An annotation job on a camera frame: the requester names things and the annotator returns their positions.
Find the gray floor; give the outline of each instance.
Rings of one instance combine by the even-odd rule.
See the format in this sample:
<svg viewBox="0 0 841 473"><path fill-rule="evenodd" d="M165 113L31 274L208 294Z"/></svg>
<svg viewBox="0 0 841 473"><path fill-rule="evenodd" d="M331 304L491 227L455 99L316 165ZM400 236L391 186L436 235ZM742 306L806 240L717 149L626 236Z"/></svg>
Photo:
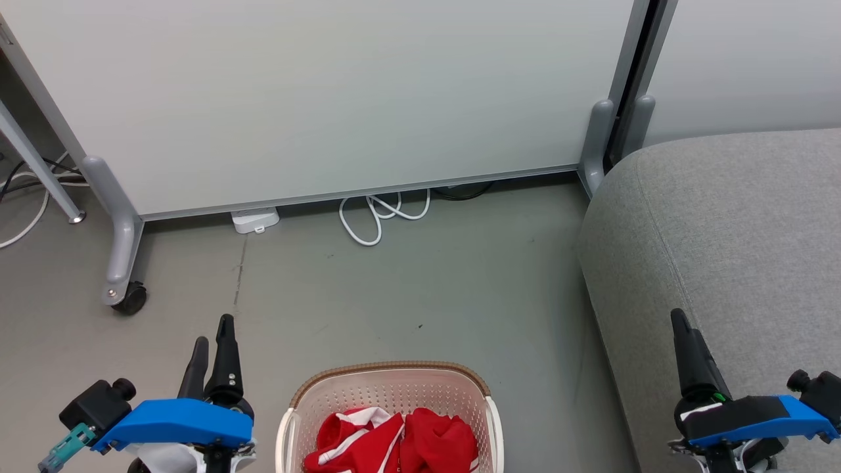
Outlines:
<svg viewBox="0 0 841 473"><path fill-rule="evenodd" d="M282 209L261 235L238 235L225 218L153 224L140 262L150 298L130 318L99 304L109 220L88 190L73 190L85 222L67 225L53 204L0 250L0 471L34 469L66 432L58 412L97 379L129 378L138 399L173 396L193 340L212 336L227 311L258 416L255 473L273 470L280 417L308 377L395 359L478 371L500 409L508 471L632 470L572 251L586 207L578 184L434 200L421 221L385 222L374 248L347 237L334 205ZM0 205L0 239L40 195ZM350 212L363 236L365 212ZM86 453L66 471L129 461Z"/></svg>

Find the white panel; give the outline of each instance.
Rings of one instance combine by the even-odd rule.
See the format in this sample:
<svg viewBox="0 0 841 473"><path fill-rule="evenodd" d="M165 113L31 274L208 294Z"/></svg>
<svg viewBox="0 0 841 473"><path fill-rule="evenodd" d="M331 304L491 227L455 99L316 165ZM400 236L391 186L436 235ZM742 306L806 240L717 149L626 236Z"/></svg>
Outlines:
<svg viewBox="0 0 841 473"><path fill-rule="evenodd" d="M575 163L632 0L0 0L141 214Z"/></svg>
<svg viewBox="0 0 841 473"><path fill-rule="evenodd" d="M680 0L648 94L645 146L841 126L841 2Z"/></svg>

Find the gray fabric upholstery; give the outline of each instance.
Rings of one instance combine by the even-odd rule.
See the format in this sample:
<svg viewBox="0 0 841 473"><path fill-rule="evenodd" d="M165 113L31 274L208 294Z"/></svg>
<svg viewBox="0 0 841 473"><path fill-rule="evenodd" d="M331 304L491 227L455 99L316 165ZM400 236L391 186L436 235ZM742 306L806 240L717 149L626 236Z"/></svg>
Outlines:
<svg viewBox="0 0 841 473"><path fill-rule="evenodd" d="M637 151L596 192L578 252L644 473L698 471L666 447L675 307L736 397L785 394L799 368L841 375L841 130ZM780 468L841 471L841 442L794 440Z"/></svg>

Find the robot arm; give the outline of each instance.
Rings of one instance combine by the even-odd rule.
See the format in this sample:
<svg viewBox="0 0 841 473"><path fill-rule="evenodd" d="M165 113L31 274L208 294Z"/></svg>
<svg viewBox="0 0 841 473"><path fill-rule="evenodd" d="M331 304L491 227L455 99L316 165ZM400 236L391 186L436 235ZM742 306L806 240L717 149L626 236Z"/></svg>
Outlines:
<svg viewBox="0 0 841 473"><path fill-rule="evenodd" d="M815 380L791 376L793 396L747 396L733 400L701 333L681 309L672 311L681 399L674 422L683 438L672 450L692 454L711 473L750 471L782 451L787 438L816 435L827 444L841 438L841 379L825 371Z"/></svg>
<svg viewBox="0 0 841 473"><path fill-rule="evenodd" d="M143 401L132 410L135 387L129 381L91 385L59 415L71 432L38 464L40 473L57 473L84 447L107 454L132 444L187 445L208 473L228 473L242 456L253 458L254 411L242 397L233 316L221 317L216 344L213 372L203 388L208 340L196 340L175 399Z"/></svg>

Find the white plastic basket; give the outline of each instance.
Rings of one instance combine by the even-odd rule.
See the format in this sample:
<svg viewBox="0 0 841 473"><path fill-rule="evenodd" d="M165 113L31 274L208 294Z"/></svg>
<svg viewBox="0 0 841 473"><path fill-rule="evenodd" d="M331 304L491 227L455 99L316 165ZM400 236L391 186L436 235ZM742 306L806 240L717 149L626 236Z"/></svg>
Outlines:
<svg viewBox="0 0 841 473"><path fill-rule="evenodd" d="M358 364L331 369L298 389L283 415L275 444L277 473L304 473L304 457L315 450L315 435L333 412L382 407L411 414L426 407L459 416L479 444L475 473L503 473L502 424L488 386L460 364L427 361Z"/></svg>

